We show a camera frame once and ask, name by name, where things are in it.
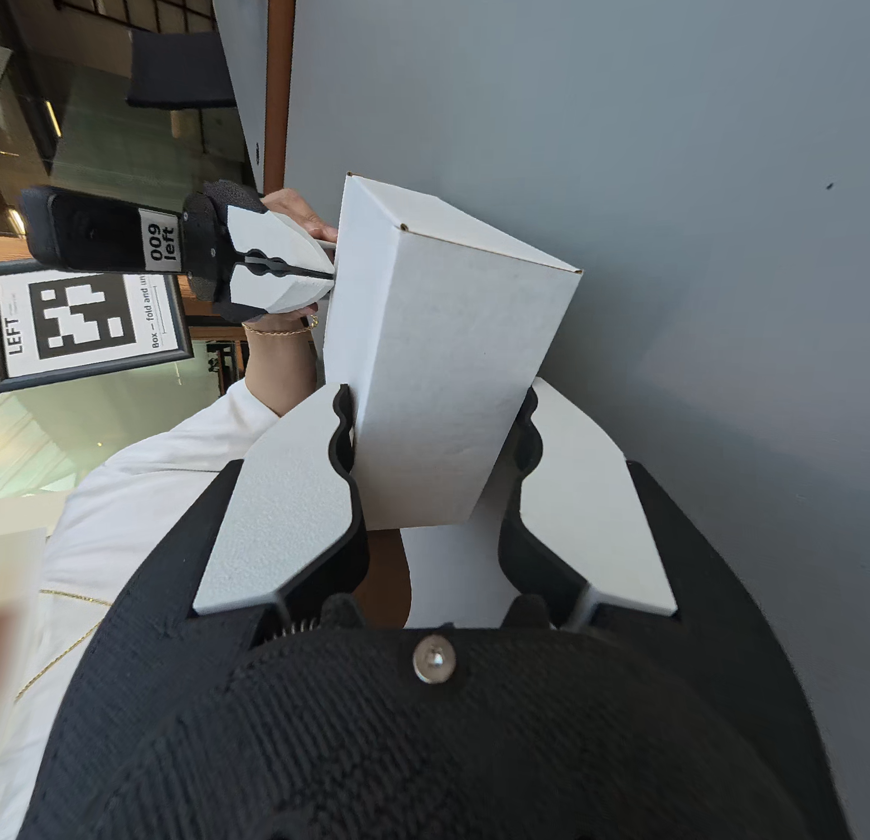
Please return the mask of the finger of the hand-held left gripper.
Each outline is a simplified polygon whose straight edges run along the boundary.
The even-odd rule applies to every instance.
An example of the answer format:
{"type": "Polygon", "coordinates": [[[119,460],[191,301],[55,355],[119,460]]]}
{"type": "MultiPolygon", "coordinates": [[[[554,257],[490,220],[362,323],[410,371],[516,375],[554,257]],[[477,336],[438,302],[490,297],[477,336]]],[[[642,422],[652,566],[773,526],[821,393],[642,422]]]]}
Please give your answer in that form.
{"type": "Polygon", "coordinates": [[[293,268],[334,269],[323,244],[287,215],[229,205],[226,218],[232,245],[241,255],[259,252],[293,268]]]}
{"type": "Polygon", "coordinates": [[[333,278],[294,273],[276,275],[272,271],[258,275],[252,268],[234,268],[232,303],[259,313],[286,314],[319,302],[330,293],[333,285],[333,278]]]}

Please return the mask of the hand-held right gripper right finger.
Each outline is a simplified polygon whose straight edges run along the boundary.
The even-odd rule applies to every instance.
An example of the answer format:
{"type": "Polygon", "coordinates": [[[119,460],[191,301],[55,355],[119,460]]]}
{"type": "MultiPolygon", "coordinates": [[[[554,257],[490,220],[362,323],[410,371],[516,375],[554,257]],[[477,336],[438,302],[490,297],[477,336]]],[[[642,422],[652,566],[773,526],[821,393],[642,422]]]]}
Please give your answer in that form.
{"type": "Polygon", "coordinates": [[[577,631],[599,608],[662,619],[678,611],[625,455],[592,418],[536,378],[515,422],[517,476],[498,563],[551,628],[577,631]]]}

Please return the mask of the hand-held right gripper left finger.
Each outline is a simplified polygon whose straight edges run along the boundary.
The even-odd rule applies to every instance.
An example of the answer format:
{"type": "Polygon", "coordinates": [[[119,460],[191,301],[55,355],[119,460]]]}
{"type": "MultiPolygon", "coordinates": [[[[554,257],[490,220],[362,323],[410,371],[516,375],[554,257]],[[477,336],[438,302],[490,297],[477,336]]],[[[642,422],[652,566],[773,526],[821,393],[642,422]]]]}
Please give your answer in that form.
{"type": "Polygon", "coordinates": [[[352,475],[353,396],[327,383],[245,455],[192,608],[200,616],[272,605],[319,617],[352,593],[370,554],[352,475]]]}

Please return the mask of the white cardboard box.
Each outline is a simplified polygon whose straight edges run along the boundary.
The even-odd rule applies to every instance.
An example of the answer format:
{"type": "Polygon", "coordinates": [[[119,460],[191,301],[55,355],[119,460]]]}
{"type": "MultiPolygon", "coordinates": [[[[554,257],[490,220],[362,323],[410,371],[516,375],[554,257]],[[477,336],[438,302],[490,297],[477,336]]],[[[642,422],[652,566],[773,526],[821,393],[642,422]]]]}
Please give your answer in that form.
{"type": "Polygon", "coordinates": [[[324,334],[369,530],[473,512],[582,270],[440,198],[348,174],[324,334]]]}

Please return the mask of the person's left hand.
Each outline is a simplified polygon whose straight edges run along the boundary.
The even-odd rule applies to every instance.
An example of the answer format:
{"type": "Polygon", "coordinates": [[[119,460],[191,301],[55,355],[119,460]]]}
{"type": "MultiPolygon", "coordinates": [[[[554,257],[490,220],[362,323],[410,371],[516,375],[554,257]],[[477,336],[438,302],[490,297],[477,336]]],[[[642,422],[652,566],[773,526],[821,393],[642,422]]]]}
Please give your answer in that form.
{"type": "MultiPolygon", "coordinates": [[[[302,195],[290,188],[282,188],[263,197],[263,204],[275,214],[290,217],[315,240],[331,245],[338,243],[338,229],[326,223],[317,215],[302,195]]],[[[273,335],[294,333],[302,326],[309,325],[308,318],[319,311],[318,302],[292,313],[264,314],[244,323],[248,334],[273,335]]]]}

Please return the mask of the black framed tag sign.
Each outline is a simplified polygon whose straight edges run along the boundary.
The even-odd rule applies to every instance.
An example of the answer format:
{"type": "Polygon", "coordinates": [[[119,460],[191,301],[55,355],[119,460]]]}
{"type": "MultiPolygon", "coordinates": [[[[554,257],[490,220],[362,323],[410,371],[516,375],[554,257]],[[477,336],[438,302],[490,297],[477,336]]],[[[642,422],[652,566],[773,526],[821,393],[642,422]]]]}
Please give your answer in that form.
{"type": "Polygon", "coordinates": [[[2,263],[2,392],[193,356],[174,276],[2,263]]]}

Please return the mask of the dark blue chair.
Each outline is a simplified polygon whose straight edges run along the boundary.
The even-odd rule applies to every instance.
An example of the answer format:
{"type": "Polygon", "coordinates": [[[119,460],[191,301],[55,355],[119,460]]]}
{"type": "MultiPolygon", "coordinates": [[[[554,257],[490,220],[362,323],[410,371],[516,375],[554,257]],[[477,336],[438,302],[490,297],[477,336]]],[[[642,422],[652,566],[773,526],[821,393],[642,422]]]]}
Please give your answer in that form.
{"type": "Polygon", "coordinates": [[[160,110],[236,106],[216,31],[160,34],[130,30],[129,106],[160,110]]]}

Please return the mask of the grey desk with brown edge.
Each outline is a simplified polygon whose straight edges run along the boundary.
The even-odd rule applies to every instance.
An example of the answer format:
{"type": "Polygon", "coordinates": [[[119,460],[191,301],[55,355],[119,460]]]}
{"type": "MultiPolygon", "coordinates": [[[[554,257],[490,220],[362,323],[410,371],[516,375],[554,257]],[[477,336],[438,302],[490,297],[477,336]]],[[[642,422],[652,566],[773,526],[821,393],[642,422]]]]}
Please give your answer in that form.
{"type": "Polygon", "coordinates": [[[265,193],[268,0],[212,0],[254,182],[265,193]]]}

